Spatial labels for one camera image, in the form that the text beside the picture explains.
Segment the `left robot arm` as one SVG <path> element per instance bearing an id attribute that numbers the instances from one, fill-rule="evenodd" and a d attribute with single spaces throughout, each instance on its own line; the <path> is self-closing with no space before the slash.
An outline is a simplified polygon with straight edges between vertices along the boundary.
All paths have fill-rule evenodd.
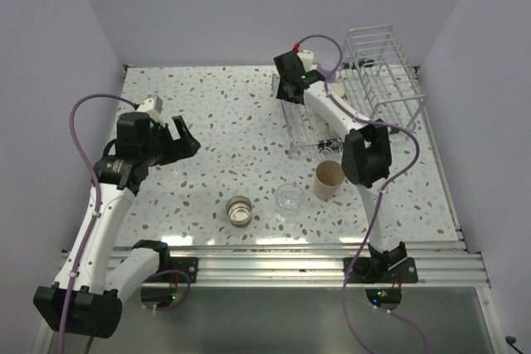
<path id="1" fill-rule="evenodd" d="M 156 240 L 140 240 L 126 260 L 108 270 L 119 228 L 149 169 L 191 158 L 201 147 L 182 117 L 173 117 L 173 122 L 177 138 L 147 112 L 118 118 L 116 138 L 94 165 L 96 182 L 71 252 L 54 282 L 38 287 L 33 298 L 53 331 L 111 337 L 123 306 L 139 286 L 175 273 L 168 245 Z"/>

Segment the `lavender plastic cup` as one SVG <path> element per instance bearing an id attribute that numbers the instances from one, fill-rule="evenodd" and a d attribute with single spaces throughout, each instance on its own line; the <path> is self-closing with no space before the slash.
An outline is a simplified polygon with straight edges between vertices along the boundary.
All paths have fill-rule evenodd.
<path id="1" fill-rule="evenodd" d="M 336 67 L 336 62 L 332 60 L 322 60 L 319 61 L 317 64 L 317 71 L 324 77 L 329 78 L 330 83 L 336 82 L 336 73 L 334 72 L 334 68 Z"/>

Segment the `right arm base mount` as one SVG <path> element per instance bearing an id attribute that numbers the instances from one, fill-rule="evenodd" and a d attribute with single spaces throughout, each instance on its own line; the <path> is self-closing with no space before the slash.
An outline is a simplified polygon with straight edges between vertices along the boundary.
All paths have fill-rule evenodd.
<path id="1" fill-rule="evenodd" d="M 371 259 L 360 257 L 347 274 L 353 259 L 343 259 L 343 271 L 348 277 L 347 284 L 363 286 L 369 303 L 385 310 L 395 310 L 402 301 L 402 288 L 406 284 L 417 284 L 417 266 L 412 257 L 391 270 L 379 272 L 371 265 Z"/>

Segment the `steel cup with cork band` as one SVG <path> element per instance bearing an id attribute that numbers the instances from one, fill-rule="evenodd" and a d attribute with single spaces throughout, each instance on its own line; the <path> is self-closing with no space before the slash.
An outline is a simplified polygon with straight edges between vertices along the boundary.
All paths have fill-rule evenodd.
<path id="1" fill-rule="evenodd" d="M 339 83 L 332 83 L 329 85 L 330 89 L 334 92 L 334 95 L 344 99 L 346 95 L 345 88 Z"/>

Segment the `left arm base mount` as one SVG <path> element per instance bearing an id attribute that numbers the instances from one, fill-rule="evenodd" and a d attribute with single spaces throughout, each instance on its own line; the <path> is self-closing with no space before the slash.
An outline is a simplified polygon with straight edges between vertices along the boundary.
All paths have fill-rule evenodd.
<path id="1" fill-rule="evenodd" d="M 184 304 L 197 282 L 198 258 L 171 258 L 169 268 L 150 275 L 140 286 L 140 301 L 150 311 L 174 310 Z"/>

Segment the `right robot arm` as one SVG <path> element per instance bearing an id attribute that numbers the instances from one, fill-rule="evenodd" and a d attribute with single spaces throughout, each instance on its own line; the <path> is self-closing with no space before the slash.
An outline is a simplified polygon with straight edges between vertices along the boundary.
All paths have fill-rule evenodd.
<path id="1" fill-rule="evenodd" d="M 343 141 L 341 168 L 357 189 L 369 221 L 368 270 L 379 281 L 388 281 L 407 258 L 397 233 L 392 207 L 373 185 L 390 174 L 392 155 L 387 127 L 359 114 L 332 90 L 317 70 L 307 70 L 296 51 L 274 58 L 280 77 L 277 98 L 302 104 L 324 119 Z"/>

